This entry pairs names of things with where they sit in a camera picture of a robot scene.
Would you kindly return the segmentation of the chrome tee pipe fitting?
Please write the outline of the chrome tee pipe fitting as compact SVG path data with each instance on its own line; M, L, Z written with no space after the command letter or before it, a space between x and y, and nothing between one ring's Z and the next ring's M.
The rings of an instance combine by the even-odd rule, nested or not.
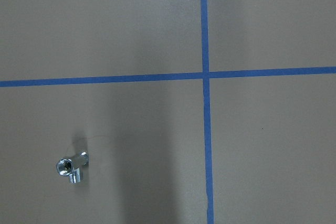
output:
M62 177L68 177L71 184L81 182L81 168L89 164L89 154L86 151L71 157L63 157L56 164L56 171Z

